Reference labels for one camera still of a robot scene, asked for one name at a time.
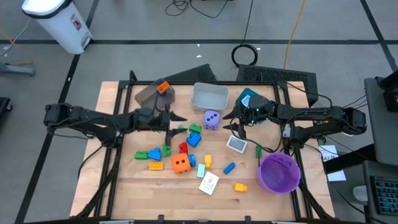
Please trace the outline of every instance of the wooden tabletop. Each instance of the wooden tabletop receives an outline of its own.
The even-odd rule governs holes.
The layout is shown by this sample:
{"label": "wooden tabletop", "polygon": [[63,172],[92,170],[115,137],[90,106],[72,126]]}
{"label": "wooden tabletop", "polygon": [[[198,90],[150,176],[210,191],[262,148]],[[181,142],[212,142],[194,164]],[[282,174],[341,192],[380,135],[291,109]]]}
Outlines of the wooden tabletop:
{"label": "wooden tabletop", "polygon": [[[292,82],[292,84],[304,89],[302,82]],[[97,111],[112,114],[117,87],[117,82],[103,82],[96,106]],[[134,96],[145,87],[133,86],[130,111],[139,107]],[[173,122],[171,128],[177,128],[180,124],[185,127],[189,127],[192,123],[202,124],[204,112],[195,111],[190,104],[193,86],[175,85],[173,88],[175,102],[171,105],[171,109],[188,121]],[[222,116],[232,110],[236,98],[245,88],[275,100],[271,86],[228,86],[228,88],[228,107],[222,112]],[[292,106],[308,106],[305,93],[289,88],[289,96]],[[228,123],[229,121],[222,121],[220,126]],[[310,121],[297,121],[295,124],[303,127],[312,125]],[[278,145],[280,129],[274,123],[266,121],[245,130],[248,138],[263,146],[276,148]],[[172,155],[178,153],[178,145],[187,135],[179,134],[172,139]],[[173,172],[170,157],[162,159],[164,170],[160,171],[149,170],[149,162],[155,161],[134,159],[136,151],[161,148],[164,133],[133,132],[125,135],[112,219],[155,220],[158,215],[163,214],[166,220],[243,220],[246,215],[250,215],[252,220],[295,220],[290,194],[272,194],[262,189],[256,182],[255,145],[249,142],[244,154],[237,153],[226,147],[230,135],[230,130],[222,128],[217,131],[204,129],[199,145],[196,148],[188,147],[188,152],[195,155],[197,164],[204,163],[205,154],[211,154],[213,157],[211,168],[206,171],[217,175],[220,180],[212,196],[198,189],[202,179],[197,177],[197,166],[190,172],[177,175]],[[316,140],[313,139],[307,144],[318,147]],[[98,140],[89,140],[85,157],[99,146]],[[104,152],[105,150],[102,150],[98,153],[82,169],[71,215],[80,212],[98,189]],[[303,148],[301,153],[309,191],[325,211],[334,216],[320,153],[311,147]],[[236,167],[225,175],[223,169],[231,162],[234,162]],[[233,184],[236,182],[247,185],[248,191],[235,192]],[[297,192],[301,215],[305,217],[302,194],[300,190]],[[107,201],[108,191],[104,194],[101,214],[105,213]]]}

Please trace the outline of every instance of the white trash can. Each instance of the white trash can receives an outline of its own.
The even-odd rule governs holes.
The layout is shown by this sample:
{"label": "white trash can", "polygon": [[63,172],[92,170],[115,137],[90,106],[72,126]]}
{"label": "white trash can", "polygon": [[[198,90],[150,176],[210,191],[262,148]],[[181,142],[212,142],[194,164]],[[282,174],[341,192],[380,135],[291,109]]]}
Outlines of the white trash can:
{"label": "white trash can", "polygon": [[25,0],[22,11],[71,54],[83,53],[93,38],[73,0]]}

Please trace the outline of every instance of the concrete floor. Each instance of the concrete floor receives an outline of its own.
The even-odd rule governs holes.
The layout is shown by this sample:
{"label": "concrete floor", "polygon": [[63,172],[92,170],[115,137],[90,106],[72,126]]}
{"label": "concrete floor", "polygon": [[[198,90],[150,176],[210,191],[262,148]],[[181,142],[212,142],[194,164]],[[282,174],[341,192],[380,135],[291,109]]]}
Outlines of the concrete floor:
{"label": "concrete floor", "polygon": [[[22,0],[0,3],[0,29],[15,37],[27,20],[21,13]],[[95,40],[197,40],[190,44],[93,44],[79,58],[66,102],[94,109],[101,82],[126,80],[134,70],[139,80],[154,80],[204,63],[209,63],[220,80],[235,80],[238,69],[230,59],[236,44],[200,44],[201,39],[242,39],[249,13],[249,1],[227,3],[216,19],[203,17],[192,9],[178,17],[165,15],[172,0],[97,1],[77,0],[78,10],[87,19],[94,17],[90,30]],[[395,0],[367,0],[382,36],[398,39]],[[209,14],[216,14],[223,1],[194,1],[194,5]],[[300,1],[254,0],[247,39],[287,40],[300,10]],[[361,1],[308,0],[295,39],[300,40],[377,40]],[[14,110],[0,129],[0,223],[14,223],[34,166],[45,139],[42,124],[44,106],[56,103],[65,79],[71,74],[73,55],[61,46],[40,40],[51,36],[31,21],[20,50],[13,48],[0,62],[33,60],[37,69],[34,78],[0,75],[0,96],[10,97]],[[6,46],[0,36],[0,49]],[[282,68],[285,44],[254,44],[259,50],[257,65]],[[393,57],[398,46],[388,45]],[[241,63],[251,61],[252,54],[244,49],[237,53]],[[381,44],[340,45],[294,44],[290,48],[287,68],[315,72],[318,91],[329,96],[335,105],[345,105],[364,95],[366,77],[392,73]],[[352,149],[372,143],[371,132],[347,137],[333,136]],[[25,221],[68,218],[77,183],[85,141],[54,137]],[[341,152],[347,152],[337,146]],[[336,188],[352,201],[355,185],[363,182],[361,168],[346,170],[347,182],[335,183]],[[361,214],[351,209],[331,192],[336,216],[342,220],[363,221]]]}

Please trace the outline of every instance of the purple die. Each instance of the purple die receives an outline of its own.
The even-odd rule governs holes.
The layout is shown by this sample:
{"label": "purple die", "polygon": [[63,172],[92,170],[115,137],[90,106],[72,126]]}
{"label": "purple die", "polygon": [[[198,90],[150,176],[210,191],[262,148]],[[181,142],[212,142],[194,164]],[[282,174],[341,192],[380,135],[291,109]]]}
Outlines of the purple die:
{"label": "purple die", "polygon": [[206,129],[216,130],[220,123],[220,114],[217,111],[206,111],[203,124]]}

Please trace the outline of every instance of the black keyboard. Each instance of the black keyboard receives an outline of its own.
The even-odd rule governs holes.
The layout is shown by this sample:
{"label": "black keyboard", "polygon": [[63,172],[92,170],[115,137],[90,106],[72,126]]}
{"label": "black keyboard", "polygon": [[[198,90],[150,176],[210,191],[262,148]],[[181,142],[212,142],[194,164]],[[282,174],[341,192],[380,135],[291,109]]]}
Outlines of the black keyboard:
{"label": "black keyboard", "polygon": [[378,214],[398,216],[398,179],[374,176],[370,178]]}

